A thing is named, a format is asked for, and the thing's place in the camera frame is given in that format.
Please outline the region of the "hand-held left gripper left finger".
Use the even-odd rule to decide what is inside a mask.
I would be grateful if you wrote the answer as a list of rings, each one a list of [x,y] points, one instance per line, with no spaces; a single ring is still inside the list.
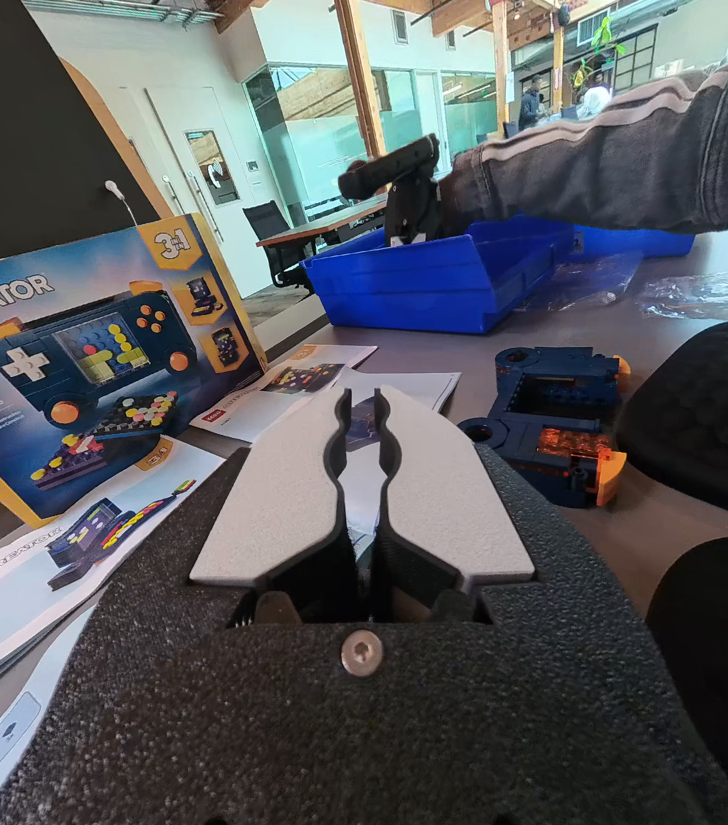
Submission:
[[[351,391],[334,385],[253,443],[189,579],[283,592],[298,610],[356,610],[356,555],[340,475]]]

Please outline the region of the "black bumpy cushion pad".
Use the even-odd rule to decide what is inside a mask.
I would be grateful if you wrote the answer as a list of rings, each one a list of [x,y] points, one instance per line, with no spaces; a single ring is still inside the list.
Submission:
[[[691,337],[635,390],[615,438],[649,478],[728,510],[728,322]]]

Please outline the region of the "glass office partition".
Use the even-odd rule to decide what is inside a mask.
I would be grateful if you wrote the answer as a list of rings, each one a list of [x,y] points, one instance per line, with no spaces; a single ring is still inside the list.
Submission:
[[[435,134],[437,177],[497,130],[492,74],[376,68],[373,83],[386,150]],[[300,225],[347,207],[338,177],[369,159],[348,69],[264,65],[244,90],[290,221]]]

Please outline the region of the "blue orange brick model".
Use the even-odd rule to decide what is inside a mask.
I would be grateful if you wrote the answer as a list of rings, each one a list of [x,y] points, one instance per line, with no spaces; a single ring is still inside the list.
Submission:
[[[608,506],[627,461],[612,435],[627,362],[589,346],[541,346],[500,351],[494,366],[489,414],[461,431],[556,506]]]

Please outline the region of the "blue plastic bin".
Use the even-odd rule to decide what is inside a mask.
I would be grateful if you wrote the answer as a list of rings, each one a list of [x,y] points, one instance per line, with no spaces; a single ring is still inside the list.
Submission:
[[[600,257],[640,255],[642,259],[685,257],[695,241],[693,234],[658,230],[607,230],[577,224],[574,226],[573,250],[568,259],[588,262]]]
[[[525,215],[389,247],[378,229],[302,262],[335,326],[485,334],[573,250],[572,223]]]

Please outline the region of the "black office chair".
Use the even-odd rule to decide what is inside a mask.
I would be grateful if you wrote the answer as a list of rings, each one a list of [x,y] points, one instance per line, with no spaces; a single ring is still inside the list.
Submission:
[[[290,229],[276,201],[244,208],[244,216],[258,241],[267,240]],[[279,246],[264,246],[270,269],[271,281],[277,288],[302,287],[308,295],[314,294],[314,287],[301,263],[308,258],[312,248],[306,242],[291,241]]]

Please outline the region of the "toy brick set box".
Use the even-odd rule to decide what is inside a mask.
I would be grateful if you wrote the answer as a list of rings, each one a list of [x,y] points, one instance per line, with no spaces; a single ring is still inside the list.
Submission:
[[[198,213],[0,260],[0,502],[43,526],[266,369]]]

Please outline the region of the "green potted plant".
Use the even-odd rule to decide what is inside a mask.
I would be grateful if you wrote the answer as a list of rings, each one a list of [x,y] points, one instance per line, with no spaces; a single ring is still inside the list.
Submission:
[[[571,87],[574,90],[581,87],[600,69],[609,59],[617,59],[626,54],[626,47],[615,41],[612,32],[611,16],[606,14],[591,38],[592,52],[586,58],[581,58],[574,74],[571,77]]]

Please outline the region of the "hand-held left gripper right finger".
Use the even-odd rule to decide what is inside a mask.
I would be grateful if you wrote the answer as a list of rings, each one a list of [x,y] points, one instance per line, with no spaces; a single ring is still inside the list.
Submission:
[[[373,607],[393,591],[433,608],[445,592],[528,583],[535,567],[474,443],[399,389],[375,391],[385,474],[373,551]]]

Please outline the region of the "instruction booklet purple model cover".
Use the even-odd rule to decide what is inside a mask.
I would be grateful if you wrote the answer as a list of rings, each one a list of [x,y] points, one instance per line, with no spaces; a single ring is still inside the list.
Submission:
[[[224,462],[163,439],[156,459],[98,485],[62,516],[0,548],[0,675],[106,584]]]

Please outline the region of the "instruction booklet arcade machine cover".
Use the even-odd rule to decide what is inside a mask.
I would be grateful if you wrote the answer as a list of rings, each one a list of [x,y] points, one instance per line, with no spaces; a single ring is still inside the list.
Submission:
[[[289,411],[331,387],[346,368],[377,351],[370,345],[303,345],[251,385],[233,392],[192,420],[192,426],[253,443]]]

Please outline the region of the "white gooseneck microphone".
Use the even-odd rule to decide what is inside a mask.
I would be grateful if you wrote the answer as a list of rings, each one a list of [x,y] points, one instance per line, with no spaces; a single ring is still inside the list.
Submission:
[[[137,219],[134,216],[134,212],[132,212],[132,209],[129,206],[128,201],[126,200],[124,194],[122,193],[122,191],[120,190],[118,185],[113,180],[106,180],[104,182],[104,187],[106,188],[106,190],[110,194],[112,194],[118,201],[120,201],[123,204],[123,206],[125,207],[128,215],[131,218],[133,226],[137,227],[139,224],[138,224]]]

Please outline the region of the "black wood-framed board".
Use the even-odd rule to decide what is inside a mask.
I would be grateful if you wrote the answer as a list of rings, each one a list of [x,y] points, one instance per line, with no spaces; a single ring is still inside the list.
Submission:
[[[173,216],[110,110],[27,8],[0,2],[0,259]]]

